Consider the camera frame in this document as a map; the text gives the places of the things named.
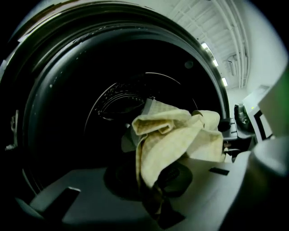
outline white surface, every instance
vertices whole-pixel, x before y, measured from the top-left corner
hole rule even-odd
[[[250,152],[238,154],[235,163],[179,160],[193,173],[193,181],[179,198],[171,198],[174,210],[186,219],[168,231],[216,231],[239,192]],[[228,170],[227,176],[209,172],[212,167]],[[64,224],[85,224],[91,230],[161,230],[141,202],[121,199],[106,187],[105,168],[73,170],[52,183],[30,206],[43,212],[67,187],[81,190],[62,219]]]
[[[261,84],[272,86],[281,76],[288,62],[288,54],[278,34],[255,6],[235,0],[246,27],[251,67],[247,91],[251,93]]]
[[[234,117],[235,104],[241,103],[243,99],[248,95],[246,88],[232,88],[227,89],[227,96],[229,100],[230,117]]]
[[[267,94],[268,89],[269,89],[268,86],[260,85],[257,89],[255,89],[243,100],[246,112],[252,123],[258,142],[262,141],[262,137],[257,122],[255,120],[255,114],[260,111],[258,104],[261,101],[261,99]],[[262,125],[265,131],[271,130],[268,123],[264,123]]]

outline cream towel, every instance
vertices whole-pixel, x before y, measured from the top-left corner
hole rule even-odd
[[[223,136],[220,116],[214,111],[186,110],[153,100],[147,115],[132,127],[141,136],[136,148],[136,178],[152,188],[160,172],[183,154],[190,158],[222,162]]]

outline wall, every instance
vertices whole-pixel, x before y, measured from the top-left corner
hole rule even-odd
[[[247,91],[261,84],[272,86],[283,73],[288,53],[274,28],[262,13],[247,1],[235,0],[244,23],[251,58]]]
[[[245,88],[231,88],[227,89],[227,96],[229,99],[230,117],[234,117],[234,106],[236,103],[241,103],[242,100],[248,95]]]

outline laundry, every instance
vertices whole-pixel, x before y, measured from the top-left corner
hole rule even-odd
[[[182,109],[148,99],[142,115],[132,122],[140,136],[136,149],[136,178],[152,188],[161,171],[182,155],[223,162],[223,136],[218,131],[220,116],[214,111]]]

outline washing machine drum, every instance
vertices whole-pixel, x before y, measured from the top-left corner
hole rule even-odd
[[[122,155],[121,137],[147,98],[228,117],[216,67],[168,18],[115,3],[46,13],[15,34],[0,86],[7,123],[19,112],[18,146],[39,189]]]

